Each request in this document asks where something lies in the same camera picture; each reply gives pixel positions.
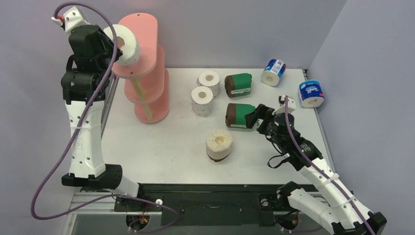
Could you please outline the cream brown paper roll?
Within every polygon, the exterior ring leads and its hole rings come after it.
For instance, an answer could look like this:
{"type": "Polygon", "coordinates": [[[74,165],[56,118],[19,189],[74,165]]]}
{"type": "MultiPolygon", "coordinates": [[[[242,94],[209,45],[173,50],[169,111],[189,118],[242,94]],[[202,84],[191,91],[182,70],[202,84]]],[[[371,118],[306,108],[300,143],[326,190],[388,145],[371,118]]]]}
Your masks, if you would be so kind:
{"type": "Polygon", "coordinates": [[[214,130],[206,138],[206,152],[214,162],[220,162],[231,153],[233,137],[229,131],[214,130]]]}

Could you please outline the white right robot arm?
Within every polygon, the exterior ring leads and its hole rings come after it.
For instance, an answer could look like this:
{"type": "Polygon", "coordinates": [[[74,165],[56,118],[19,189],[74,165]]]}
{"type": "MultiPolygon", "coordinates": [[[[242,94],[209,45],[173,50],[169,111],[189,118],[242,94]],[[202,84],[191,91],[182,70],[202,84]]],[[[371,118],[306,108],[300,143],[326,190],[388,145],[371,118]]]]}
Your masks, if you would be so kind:
{"type": "Polygon", "coordinates": [[[295,118],[288,108],[282,106],[282,109],[279,112],[259,104],[244,116],[246,127],[251,129],[262,120],[257,131],[280,150],[282,163],[290,163],[326,202],[290,181],[277,190],[277,205],[303,212],[331,235],[380,235],[387,223],[385,216],[372,212],[347,189],[319,149],[295,129],[295,118]]]}

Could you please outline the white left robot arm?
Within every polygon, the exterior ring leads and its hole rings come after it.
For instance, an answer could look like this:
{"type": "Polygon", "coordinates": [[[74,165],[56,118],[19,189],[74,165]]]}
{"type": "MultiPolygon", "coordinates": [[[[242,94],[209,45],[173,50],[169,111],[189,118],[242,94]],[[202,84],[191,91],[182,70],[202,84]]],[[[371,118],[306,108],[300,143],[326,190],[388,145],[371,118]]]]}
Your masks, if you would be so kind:
{"type": "Polygon", "coordinates": [[[102,30],[87,24],[70,31],[68,58],[61,79],[63,99],[69,115],[71,140],[66,151],[71,157],[69,172],[62,185],[104,189],[127,195],[127,205],[135,211],[144,208],[146,197],[140,184],[124,176],[122,166],[103,160],[102,114],[111,68],[122,52],[114,45],[114,28],[102,30]]]}

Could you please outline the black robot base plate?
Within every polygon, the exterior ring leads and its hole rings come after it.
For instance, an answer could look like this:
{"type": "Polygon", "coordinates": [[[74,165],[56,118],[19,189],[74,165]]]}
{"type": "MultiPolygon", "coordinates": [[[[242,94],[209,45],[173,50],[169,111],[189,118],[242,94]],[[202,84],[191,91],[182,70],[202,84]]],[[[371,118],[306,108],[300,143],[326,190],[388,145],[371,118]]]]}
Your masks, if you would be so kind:
{"type": "Polygon", "coordinates": [[[138,219],[133,227],[273,226],[282,222],[294,228],[299,214],[277,199],[276,185],[144,184],[139,197],[145,202],[115,199],[114,211],[126,212],[126,223],[138,219]]]}

